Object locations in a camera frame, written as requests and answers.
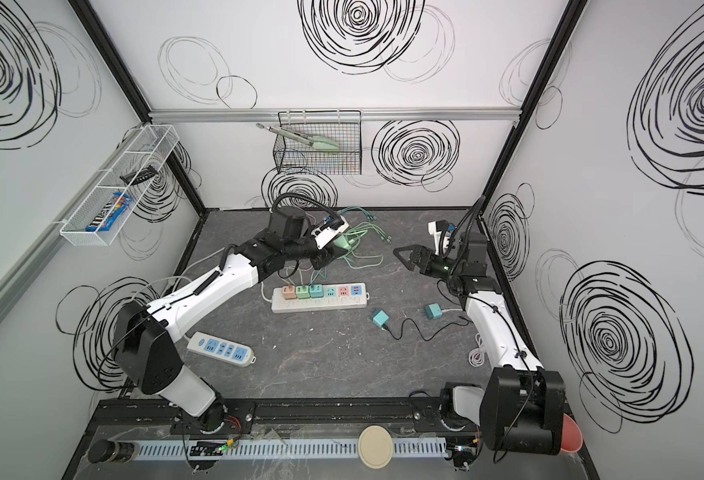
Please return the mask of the white multicolour power strip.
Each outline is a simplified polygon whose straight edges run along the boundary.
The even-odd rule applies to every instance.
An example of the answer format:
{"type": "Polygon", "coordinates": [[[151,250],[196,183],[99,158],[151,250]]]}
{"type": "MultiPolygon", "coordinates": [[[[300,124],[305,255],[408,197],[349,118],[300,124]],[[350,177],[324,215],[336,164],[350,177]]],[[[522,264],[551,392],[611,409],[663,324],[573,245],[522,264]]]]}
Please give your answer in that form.
{"type": "Polygon", "coordinates": [[[285,286],[273,291],[276,314],[366,308],[370,294],[364,283],[285,286]]]}

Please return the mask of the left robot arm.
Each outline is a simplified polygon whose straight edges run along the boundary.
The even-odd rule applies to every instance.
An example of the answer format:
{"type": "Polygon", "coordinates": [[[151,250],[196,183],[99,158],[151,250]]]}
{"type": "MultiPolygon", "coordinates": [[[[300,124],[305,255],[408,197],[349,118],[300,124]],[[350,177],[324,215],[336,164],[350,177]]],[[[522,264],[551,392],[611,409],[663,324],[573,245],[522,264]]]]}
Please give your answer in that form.
{"type": "Polygon", "coordinates": [[[218,431],[230,417],[221,395],[184,364],[177,342],[225,302],[263,282],[293,261],[316,269],[341,255],[335,240],[350,227],[332,209],[307,226],[305,212],[274,206],[268,226],[240,245],[228,245],[218,266],[160,299],[125,303],[117,314],[107,353],[147,395],[175,404],[205,433],[218,431]]]}

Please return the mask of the pink charger plug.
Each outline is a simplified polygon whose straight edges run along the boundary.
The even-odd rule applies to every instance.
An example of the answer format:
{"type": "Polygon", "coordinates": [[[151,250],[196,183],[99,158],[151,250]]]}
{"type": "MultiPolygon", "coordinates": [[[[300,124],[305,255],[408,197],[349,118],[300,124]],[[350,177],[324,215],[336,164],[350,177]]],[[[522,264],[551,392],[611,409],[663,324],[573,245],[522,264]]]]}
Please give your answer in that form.
{"type": "Polygon", "coordinates": [[[297,299],[296,287],[295,286],[285,286],[281,290],[282,297],[285,300],[295,300],[297,299]]]}

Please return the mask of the light green charger plug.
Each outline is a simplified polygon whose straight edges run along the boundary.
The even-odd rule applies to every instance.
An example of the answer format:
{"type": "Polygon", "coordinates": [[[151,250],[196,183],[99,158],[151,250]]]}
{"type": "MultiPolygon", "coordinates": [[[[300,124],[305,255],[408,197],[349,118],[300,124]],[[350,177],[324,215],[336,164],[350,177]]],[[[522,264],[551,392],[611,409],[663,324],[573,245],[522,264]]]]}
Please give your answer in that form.
{"type": "Polygon", "coordinates": [[[296,295],[298,299],[309,299],[311,297],[309,286],[298,286],[296,288],[296,295]]]}

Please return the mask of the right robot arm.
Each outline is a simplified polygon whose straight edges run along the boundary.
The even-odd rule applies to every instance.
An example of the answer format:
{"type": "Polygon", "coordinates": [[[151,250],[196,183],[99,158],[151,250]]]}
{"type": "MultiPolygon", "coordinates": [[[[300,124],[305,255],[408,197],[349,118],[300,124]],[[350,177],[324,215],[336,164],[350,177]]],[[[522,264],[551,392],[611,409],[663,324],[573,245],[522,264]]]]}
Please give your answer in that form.
{"type": "Polygon", "coordinates": [[[562,448],[565,382],[546,369],[516,328],[498,281],[487,273],[488,239],[459,233],[444,221],[431,231],[434,247],[394,249],[410,271],[443,281],[483,341],[492,366],[486,386],[447,384],[441,420],[452,430],[474,425],[494,452],[557,455],[562,448]]]}

